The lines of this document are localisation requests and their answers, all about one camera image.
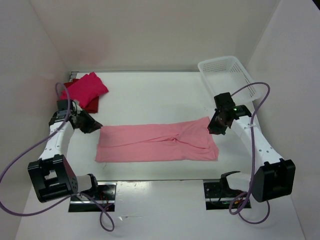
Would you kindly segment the red t-shirt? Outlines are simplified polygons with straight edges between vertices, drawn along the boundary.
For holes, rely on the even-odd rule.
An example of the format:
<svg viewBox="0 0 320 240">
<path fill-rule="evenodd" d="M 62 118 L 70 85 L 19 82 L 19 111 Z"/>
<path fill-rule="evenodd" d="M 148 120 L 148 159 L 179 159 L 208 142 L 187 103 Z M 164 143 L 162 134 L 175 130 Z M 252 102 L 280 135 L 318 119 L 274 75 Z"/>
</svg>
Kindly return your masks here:
<svg viewBox="0 0 320 240">
<path fill-rule="evenodd" d="M 79 81 L 79 79 L 78 78 L 74 78 L 72 81 L 64 83 L 64 86 L 66 88 L 69 88 L 70 86 L 75 84 L 77 81 Z M 90 114 L 98 113 L 98 108 L 99 108 L 99 97 L 93 98 L 91 100 L 91 102 L 88 103 L 88 105 L 86 107 L 82 107 L 82 109 L 84 109 L 85 111 L 87 111 Z"/>
</svg>

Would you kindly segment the light pink t-shirt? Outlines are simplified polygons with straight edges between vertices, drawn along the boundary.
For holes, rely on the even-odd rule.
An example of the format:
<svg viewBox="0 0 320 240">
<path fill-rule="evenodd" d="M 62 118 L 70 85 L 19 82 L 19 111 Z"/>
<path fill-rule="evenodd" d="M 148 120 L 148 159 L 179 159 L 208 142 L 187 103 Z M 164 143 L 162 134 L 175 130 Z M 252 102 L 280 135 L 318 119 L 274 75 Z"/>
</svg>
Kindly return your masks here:
<svg viewBox="0 0 320 240">
<path fill-rule="evenodd" d="M 216 161 L 219 149 L 207 126 L 209 117 L 170 124 L 104 126 L 98 163 Z"/>
</svg>

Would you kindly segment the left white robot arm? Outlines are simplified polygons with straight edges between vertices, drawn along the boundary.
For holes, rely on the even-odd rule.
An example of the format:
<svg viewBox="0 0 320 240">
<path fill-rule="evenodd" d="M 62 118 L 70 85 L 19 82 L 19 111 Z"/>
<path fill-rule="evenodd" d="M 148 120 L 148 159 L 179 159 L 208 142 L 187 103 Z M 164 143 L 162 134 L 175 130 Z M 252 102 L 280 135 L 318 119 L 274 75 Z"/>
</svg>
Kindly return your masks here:
<svg viewBox="0 0 320 240">
<path fill-rule="evenodd" d="M 28 164 L 36 196 L 41 203 L 82 193 L 94 200 L 100 194 L 96 177 L 89 173 L 77 176 L 67 161 L 67 152 L 75 129 L 90 134 L 102 128 L 74 101 L 58 100 L 57 111 L 49 121 L 50 137 L 38 160 Z"/>
</svg>

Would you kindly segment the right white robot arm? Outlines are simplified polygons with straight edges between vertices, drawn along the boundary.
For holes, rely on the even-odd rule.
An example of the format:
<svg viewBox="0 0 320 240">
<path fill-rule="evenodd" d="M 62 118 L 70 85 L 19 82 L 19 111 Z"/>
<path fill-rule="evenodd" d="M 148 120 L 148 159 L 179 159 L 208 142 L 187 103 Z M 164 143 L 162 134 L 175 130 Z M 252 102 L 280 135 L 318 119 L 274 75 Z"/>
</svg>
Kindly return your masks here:
<svg viewBox="0 0 320 240">
<path fill-rule="evenodd" d="M 214 97 L 215 112 L 208 125 L 212 135 L 225 135 L 231 129 L 240 138 L 251 157 L 254 168 L 250 174 L 240 171 L 223 173 L 219 191 L 225 197 L 236 191 L 251 192 L 259 202 L 273 200 L 292 193 L 296 166 L 284 159 L 254 124 L 253 114 L 245 105 L 236 105 L 229 92 Z"/>
</svg>

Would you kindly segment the white plastic basket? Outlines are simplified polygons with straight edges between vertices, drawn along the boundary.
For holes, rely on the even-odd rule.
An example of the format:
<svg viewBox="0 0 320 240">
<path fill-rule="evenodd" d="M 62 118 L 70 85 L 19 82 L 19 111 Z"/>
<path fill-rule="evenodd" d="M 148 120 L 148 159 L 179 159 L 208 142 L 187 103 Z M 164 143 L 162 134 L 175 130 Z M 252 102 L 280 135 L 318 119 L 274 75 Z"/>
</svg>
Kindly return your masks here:
<svg viewBox="0 0 320 240">
<path fill-rule="evenodd" d="M 251 85 L 254 80 L 235 56 L 223 56 L 198 63 L 200 78 L 211 98 L 221 93 L 236 93 L 232 99 L 237 105 L 251 103 L 262 96 L 261 87 Z"/>
</svg>

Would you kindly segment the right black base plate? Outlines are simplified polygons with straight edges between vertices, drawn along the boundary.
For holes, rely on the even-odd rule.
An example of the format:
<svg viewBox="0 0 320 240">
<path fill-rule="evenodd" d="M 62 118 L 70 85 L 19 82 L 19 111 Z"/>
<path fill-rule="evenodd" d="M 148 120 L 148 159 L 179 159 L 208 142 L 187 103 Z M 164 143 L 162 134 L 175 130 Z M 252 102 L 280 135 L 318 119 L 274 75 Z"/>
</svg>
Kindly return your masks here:
<svg viewBox="0 0 320 240">
<path fill-rule="evenodd" d="M 204 180 L 203 190 L 206 210 L 228 210 L 231 201 L 242 193 L 240 190 L 223 189 L 218 179 Z"/>
</svg>

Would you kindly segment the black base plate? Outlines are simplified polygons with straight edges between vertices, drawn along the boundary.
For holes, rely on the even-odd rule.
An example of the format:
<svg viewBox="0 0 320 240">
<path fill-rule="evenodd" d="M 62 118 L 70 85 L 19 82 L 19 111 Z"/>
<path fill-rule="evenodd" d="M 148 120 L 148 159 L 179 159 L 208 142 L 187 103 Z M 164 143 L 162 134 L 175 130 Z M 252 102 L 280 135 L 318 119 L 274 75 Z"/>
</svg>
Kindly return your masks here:
<svg viewBox="0 0 320 240">
<path fill-rule="evenodd" d="M 228 210 L 231 201 L 242 193 L 240 190 L 223 189 L 218 179 L 204 180 L 203 190 L 206 210 Z"/>
<path fill-rule="evenodd" d="M 117 182 L 99 181 L 98 190 L 90 195 L 107 212 L 115 211 Z M 83 195 L 72 196 L 68 207 L 69 213 L 101 212 L 101 209 L 89 198 Z"/>
</svg>

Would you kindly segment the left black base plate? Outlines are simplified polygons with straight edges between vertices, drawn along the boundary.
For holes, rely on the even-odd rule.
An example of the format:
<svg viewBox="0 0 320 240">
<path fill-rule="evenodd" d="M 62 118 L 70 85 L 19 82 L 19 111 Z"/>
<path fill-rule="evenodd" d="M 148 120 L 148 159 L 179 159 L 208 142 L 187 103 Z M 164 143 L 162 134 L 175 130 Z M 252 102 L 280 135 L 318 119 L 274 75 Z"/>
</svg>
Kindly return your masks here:
<svg viewBox="0 0 320 240">
<path fill-rule="evenodd" d="M 115 211 L 117 182 L 99 181 L 98 190 L 90 195 L 107 212 Z M 101 212 L 101 209 L 89 198 L 83 195 L 72 196 L 68 207 L 69 213 Z"/>
</svg>

